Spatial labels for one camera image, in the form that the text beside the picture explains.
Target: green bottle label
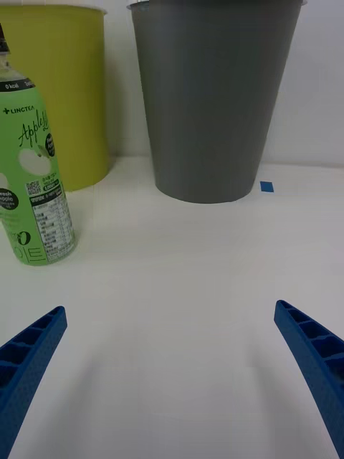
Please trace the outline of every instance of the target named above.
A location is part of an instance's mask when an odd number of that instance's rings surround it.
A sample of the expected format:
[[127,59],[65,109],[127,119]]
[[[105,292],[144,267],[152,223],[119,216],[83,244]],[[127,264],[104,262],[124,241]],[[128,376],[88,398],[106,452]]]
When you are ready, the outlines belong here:
[[0,82],[0,219],[15,255],[46,265],[75,236],[41,95],[26,79]]

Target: white backdrop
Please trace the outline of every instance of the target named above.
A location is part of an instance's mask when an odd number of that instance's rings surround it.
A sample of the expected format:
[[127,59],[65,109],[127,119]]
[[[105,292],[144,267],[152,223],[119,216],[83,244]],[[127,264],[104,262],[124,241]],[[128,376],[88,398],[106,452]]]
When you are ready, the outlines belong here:
[[[31,3],[0,0],[0,3]],[[99,6],[105,17],[110,148],[149,154],[135,37],[126,0],[46,0]],[[344,166],[343,0],[302,8],[272,120],[264,160]]]

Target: bottle cap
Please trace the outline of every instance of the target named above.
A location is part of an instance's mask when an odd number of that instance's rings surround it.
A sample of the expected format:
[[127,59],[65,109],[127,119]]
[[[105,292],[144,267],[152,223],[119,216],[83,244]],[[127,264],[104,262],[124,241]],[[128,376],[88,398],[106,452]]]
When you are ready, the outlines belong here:
[[6,55],[8,53],[9,53],[9,47],[6,43],[4,31],[2,30],[2,27],[0,24],[0,55]]

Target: gray plastic bucket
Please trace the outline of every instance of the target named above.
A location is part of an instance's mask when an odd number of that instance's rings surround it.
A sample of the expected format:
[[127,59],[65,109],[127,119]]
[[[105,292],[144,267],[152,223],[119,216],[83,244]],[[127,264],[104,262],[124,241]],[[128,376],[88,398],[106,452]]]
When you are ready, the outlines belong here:
[[253,187],[302,0],[131,5],[156,186],[188,202]]

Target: yellow bucket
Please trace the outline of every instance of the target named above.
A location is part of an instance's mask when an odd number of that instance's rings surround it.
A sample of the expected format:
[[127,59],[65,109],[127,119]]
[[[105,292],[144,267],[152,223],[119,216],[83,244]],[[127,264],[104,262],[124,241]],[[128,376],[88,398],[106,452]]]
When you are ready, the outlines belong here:
[[108,172],[105,134],[104,12],[78,6],[2,6],[13,67],[47,104],[66,190]]

